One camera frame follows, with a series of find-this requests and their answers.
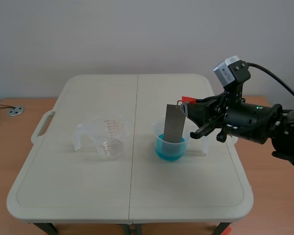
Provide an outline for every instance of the cup handle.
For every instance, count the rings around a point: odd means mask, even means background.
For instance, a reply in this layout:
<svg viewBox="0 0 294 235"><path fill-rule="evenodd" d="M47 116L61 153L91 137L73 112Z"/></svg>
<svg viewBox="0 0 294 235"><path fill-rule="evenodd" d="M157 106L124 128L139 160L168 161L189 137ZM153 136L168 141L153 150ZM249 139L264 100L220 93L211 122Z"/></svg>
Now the cup handle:
<svg viewBox="0 0 294 235"><path fill-rule="evenodd" d="M73 145L75 151L81 149L81 136L87 135L89 138L89 130L91 130L91 126L89 124L79 124L74 130L73 133Z"/></svg>

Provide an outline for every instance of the metal cover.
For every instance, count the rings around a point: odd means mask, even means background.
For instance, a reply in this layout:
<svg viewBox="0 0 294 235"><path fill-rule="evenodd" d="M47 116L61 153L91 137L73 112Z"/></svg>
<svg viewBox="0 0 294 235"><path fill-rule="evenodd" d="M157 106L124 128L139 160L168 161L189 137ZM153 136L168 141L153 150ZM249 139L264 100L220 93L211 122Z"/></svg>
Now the metal cover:
<svg viewBox="0 0 294 235"><path fill-rule="evenodd" d="M21 114L23 111L24 111L24 106L18 105L18 106L15 106L14 109L9 109L8 115L11 117L17 116L17 115Z"/></svg>

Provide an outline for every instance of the empty measuring cup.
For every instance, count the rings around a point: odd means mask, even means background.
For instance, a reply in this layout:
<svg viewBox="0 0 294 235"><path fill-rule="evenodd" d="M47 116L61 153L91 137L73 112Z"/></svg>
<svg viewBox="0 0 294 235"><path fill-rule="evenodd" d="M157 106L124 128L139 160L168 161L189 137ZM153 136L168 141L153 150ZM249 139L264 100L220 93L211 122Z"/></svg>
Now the empty measuring cup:
<svg viewBox="0 0 294 235"><path fill-rule="evenodd" d="M157 155L166 161L176 161L184 155L186 146L190 139L190 122L185 120L183 135L180 143L170 143L163 140L166 117L163 116L152 125L156 136L155 150Z"/></svg>
<svg viewBox="0 0 294 235"><path fill-rule="evenodd" d="M117 159L124 154L127 128L127 121L121 115L106 114L96 117L90 123L76 127L73 134L74 149L78 151L81 148L81 136L87 135L103 158Z"/></svg>

